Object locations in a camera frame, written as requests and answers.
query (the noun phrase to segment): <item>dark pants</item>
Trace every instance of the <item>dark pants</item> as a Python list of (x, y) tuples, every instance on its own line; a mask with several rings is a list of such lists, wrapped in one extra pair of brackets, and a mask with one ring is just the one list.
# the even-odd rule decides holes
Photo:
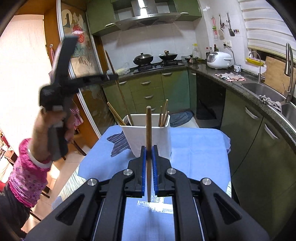
[(30, 208), (16, 199), (8, 183), (0, 193), (0, 215), (20, 238), (25, 238), (26, 233), (21, 228), (30, 216)]

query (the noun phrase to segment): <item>wooden cutting board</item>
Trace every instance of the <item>wooden cutting board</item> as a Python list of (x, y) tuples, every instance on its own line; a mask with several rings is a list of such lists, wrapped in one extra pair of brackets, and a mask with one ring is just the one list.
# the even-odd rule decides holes
[[(266, 57), (266, 72), (264, 73), (265, 76), (265, 84), (270, 86), (271, 88), (275, 89), (276, 91), (284, 94), (284, 86), (283, 83), (288, 89), (290, 83), (290, 77), (284, 74), (285, 70), (285, 63), (277, 60), (275, 58)], [(294, 78), (296, 77), (296, 69), (294, 68)]]

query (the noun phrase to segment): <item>sink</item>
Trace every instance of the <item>sink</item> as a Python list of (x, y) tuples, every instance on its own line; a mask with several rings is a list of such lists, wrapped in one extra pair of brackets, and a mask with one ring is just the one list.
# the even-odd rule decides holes
[(283, 104), (281, 106), (282, 115), (286, 117), (286, 119), (292, 124), (292, 126), (296, 127), (296, 107), (290, 103)]
[(238, 83), (239, 85), (243, 86), (244, 88), (248, 89), (255, 95), (265, 95), (269, 97), (272, 101), (279, 101), (282, 102), (286, 98), (281, 95), (280, 93), (276, 92), (274, 89), (270, 88), (267, 85), (259, 84), (259, 83)]

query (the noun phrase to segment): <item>hand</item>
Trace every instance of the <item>hand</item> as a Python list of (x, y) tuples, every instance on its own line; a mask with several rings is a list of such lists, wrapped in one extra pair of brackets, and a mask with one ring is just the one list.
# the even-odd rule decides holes
[[(52, 125), (64, 119), (66, 113), (63, 111), (47, 111), (40, 110), (34, 124), (32, 140), (30, 142), (30, 151), (33, 157), (39, 161), (45, 161), (50, 153), (47, 147), (48, 129)], [(68, 130), (65, 133), (65, 139), (70, 141), (74, 136), (74, 115), (71, 113), (66, 126)]]

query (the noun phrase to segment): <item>window blind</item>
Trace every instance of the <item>window blind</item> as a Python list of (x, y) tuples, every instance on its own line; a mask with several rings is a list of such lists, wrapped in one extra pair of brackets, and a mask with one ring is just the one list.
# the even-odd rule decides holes
[(294, 58), (296, 41), (289, 28), (266, 0), (238, 0), (245, 21), (248, 48), (285, 58), (289, 42)]

